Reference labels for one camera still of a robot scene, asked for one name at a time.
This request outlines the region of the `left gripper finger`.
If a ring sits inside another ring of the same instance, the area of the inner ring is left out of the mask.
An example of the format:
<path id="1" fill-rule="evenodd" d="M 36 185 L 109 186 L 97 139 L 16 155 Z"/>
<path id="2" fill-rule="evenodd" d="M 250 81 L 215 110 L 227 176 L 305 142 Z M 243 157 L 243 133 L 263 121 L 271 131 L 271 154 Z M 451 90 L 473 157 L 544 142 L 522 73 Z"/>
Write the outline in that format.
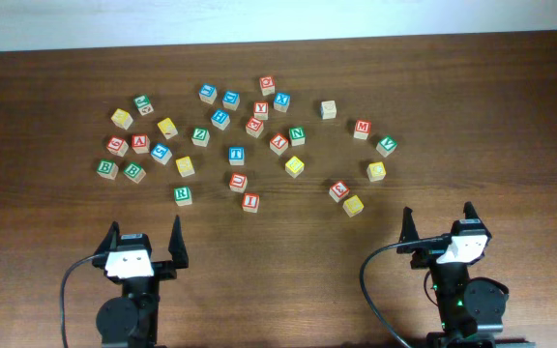
<path id="1" fill-rule="evenodd" d="M 186 269 L 189 266 L 189 256 L 183 239 L 180 217 L 174 219 L 169 240 L 168 252 L 176 269 Z"/>
<path id="2" fill-rule="evenodd" d="M 96 248 L 95 254 L 105 254 L 107 252 L 110 252 L 114 248 L 116 248 L 119 236 L 120 236 L 119 224 L 117 221 L 113 221 L 106 235 L 104 236 L 103 240 Z"/>

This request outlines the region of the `green R block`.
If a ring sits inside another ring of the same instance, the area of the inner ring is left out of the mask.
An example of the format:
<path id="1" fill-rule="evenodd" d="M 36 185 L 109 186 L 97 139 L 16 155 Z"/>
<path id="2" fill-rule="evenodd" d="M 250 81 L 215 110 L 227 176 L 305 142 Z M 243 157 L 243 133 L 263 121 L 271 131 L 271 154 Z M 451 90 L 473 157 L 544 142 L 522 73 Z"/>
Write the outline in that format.
<path id="1" fill-rule="evenodd" d="M 191 205 L 192 204 L 191 189 L 188 186 L 175 188 L 174 201 L 178 206 Z"/>

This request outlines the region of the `yellow S block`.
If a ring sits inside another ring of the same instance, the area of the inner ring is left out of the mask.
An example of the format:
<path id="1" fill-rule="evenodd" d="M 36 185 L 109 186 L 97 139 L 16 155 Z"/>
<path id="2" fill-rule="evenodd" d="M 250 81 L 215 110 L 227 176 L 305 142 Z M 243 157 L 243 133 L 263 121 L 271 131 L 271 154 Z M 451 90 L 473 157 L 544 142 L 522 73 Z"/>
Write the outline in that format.
<path id="1" fill-rule="evenodd" d="M 176 167 L 182 177 L 188 177 L 195 173 L 191 158 L 189 156 L 176 159 Z"/>

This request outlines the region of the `red I block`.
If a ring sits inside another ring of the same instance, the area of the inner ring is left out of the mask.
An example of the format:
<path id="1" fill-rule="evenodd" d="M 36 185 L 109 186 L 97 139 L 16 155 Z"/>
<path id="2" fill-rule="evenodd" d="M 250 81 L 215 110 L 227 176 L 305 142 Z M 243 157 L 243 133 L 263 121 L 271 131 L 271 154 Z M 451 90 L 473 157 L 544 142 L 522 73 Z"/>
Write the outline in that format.
<path id="1" fill-rule="evenodd" d="M 258 194 L 245 193 L 242 201 L 242 208 L 245 212 L 257 213 L 260 204 L 260 197 Z"/>

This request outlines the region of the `yellow block lower right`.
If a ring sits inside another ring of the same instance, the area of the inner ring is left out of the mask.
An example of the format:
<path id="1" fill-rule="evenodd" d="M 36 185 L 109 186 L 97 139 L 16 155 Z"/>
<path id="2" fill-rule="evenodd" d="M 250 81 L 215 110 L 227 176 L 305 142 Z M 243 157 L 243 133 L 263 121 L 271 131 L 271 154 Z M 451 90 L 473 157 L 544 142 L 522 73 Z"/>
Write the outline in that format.
<path id="1" fill-rule="evenodd" d="M 365 205 L 358 195 L 350 196 L 342 204 L 343 210 L 350 217 L 359 214 L 364 209 L 364 207 Z"/>

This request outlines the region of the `yellow C block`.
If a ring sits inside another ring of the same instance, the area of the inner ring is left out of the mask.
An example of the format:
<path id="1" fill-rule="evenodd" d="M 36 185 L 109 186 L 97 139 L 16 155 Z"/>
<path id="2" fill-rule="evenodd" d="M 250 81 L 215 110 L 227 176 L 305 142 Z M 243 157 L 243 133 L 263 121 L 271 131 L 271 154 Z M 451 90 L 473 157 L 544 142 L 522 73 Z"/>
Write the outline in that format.
<path id="1" fill-rule="evenodd" d="M 386 168 L 382 161 L 372 162 L 366 168 L 366 174 L 371 182 L 382 181 L 386 176 Z"/>

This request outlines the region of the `red 6 block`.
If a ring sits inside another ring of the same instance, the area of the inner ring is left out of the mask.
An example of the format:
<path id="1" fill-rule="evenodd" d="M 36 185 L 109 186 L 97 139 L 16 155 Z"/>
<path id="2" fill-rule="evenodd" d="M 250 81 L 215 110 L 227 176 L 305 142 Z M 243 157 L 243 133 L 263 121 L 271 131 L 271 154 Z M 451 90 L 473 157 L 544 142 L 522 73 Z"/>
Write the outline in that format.
<path id="1" fill-rule="evenodd" d="M 125 139 L 112 136 L 107 142 L 106 149 L 114 156 L 123 157 L 129 150 L 129 145 Z"/>

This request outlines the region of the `red A block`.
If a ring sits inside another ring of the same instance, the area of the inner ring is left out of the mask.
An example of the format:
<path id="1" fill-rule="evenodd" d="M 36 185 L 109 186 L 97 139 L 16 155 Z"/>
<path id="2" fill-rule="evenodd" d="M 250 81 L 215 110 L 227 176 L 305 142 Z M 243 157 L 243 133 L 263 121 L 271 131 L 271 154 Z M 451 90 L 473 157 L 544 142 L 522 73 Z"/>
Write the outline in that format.
<path id="1" fill-rule="evenodd" d="M 134 134 L 132 136 L 132 149 L 137 154 L 148 154 L 150 152 L 150 139 L 147 134 Z"/>

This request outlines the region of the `blue T block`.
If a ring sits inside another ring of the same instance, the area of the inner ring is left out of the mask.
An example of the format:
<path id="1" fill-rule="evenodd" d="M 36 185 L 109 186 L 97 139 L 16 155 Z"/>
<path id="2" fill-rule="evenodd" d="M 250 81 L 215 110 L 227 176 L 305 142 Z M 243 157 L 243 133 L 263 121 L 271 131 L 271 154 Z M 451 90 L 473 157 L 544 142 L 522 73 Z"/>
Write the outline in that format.
<path id="1" fill-rule="evenodd" d="M 245 164 L 246 153 L 243 147 L 230 147 L 228 160 L 231 165 L 240 166 Z"/>

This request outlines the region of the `green J block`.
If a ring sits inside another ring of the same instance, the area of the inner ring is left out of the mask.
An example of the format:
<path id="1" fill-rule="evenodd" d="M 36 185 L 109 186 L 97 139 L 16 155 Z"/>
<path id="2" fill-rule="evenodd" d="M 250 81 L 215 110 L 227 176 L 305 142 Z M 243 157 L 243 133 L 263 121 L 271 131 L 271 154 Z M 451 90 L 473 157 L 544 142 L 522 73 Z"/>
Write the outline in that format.
<path id="1" fill-rule="evenodd" d="M 154 111 L 154 107 L 152 106 L 147 95 L 137 96 L 133 99 L 133 102 L 139 114 L 142 116 L 148 115 Z"/>

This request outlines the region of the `red E block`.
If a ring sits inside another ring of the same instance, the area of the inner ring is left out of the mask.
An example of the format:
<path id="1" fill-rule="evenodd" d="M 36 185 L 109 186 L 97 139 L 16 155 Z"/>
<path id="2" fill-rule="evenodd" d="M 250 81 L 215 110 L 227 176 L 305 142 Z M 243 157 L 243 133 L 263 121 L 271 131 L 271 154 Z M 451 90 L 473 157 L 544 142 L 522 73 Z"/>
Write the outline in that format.
<path id="1" fill-rule="evenodd" d="M 255 117 L 251 117 L 245 126 L 246 133 L 254 138 L 258 138 L 264 131 L 264 122 Z"/>

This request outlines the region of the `red Y block lower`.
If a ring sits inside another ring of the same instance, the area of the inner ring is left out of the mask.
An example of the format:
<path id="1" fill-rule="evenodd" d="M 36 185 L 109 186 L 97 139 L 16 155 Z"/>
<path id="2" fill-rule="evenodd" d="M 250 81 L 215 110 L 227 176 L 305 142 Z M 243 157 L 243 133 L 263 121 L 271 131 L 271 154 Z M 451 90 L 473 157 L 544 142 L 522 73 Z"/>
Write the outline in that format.
<path id="1" fill-rule="evenodd" d="M 269 142 L 270 149 L 281 156 L 289 147 L 289 140 L 281 133 L 276 133 Z"/>

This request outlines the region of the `blue D block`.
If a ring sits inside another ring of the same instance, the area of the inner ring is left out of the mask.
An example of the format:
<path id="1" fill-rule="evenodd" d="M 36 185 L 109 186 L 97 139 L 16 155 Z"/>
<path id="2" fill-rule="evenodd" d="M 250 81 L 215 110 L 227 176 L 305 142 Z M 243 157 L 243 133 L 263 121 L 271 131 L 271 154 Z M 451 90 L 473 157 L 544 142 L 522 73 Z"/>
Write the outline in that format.
<path id="1" fill-rule="evenodd" d="M 240 104 L 240 94 L 227 90 L 222 98 L 222 104 L 226 109 L 236 110 Z"/>

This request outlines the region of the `blue L block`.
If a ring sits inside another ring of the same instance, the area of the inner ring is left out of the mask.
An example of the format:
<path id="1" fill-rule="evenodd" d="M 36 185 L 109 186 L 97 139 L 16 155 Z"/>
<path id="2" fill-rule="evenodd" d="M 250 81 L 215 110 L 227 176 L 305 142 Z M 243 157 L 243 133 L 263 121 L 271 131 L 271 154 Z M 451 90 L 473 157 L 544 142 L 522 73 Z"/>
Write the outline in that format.
<path id="1" fill-rule="evenodd" d="M 203 84 L 198 92 L 199 98 L 208 104 L 213 104 L 217 98 L 217 87 L 211 84 Z"/>

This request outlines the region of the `red Y block upper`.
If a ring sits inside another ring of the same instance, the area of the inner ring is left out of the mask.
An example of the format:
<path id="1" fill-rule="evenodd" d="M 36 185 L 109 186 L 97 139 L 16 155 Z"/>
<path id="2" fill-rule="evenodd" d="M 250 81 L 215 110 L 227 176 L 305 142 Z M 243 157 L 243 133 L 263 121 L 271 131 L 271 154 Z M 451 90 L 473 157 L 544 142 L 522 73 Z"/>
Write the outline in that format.
<path id="1" fill-rule="evenodd" d="M 269 117 L 269 104 L 266 101 L 256 101 L 253 104 L 253 117 L 258 120 L 267 120 Z"/>

